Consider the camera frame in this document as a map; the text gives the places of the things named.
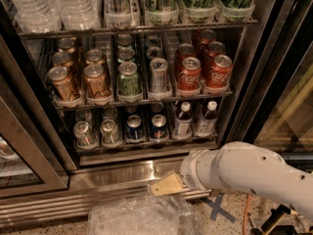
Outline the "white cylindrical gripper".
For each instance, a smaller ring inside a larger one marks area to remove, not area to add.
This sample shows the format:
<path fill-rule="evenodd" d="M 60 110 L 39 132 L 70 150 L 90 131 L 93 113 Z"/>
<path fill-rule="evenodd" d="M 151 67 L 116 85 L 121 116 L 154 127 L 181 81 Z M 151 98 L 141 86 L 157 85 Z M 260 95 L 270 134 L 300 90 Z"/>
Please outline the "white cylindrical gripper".
<path fill-rule="evenodd" d="M 171 170 L 148 187 L 149 193 L 154 196 L 177 194 L 184 189 L 183 182 L 192 190 L 221 189 L 216 157 L 217 151 L 191 151 L 180 165 L 181 177 Z"/>

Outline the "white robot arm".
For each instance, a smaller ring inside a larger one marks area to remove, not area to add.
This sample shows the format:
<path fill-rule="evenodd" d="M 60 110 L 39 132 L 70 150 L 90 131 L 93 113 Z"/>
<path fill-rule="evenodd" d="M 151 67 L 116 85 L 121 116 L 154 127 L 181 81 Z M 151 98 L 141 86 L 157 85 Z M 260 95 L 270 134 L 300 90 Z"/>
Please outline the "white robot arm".
<path fill-rule="evenodd" d="M 155 196 L 191 190 L 236 190 L 283 204 L 313 219 L 313 174 L 288 165 L 277 153 L 245 142 L 194 150 L 149 186 Z"/>

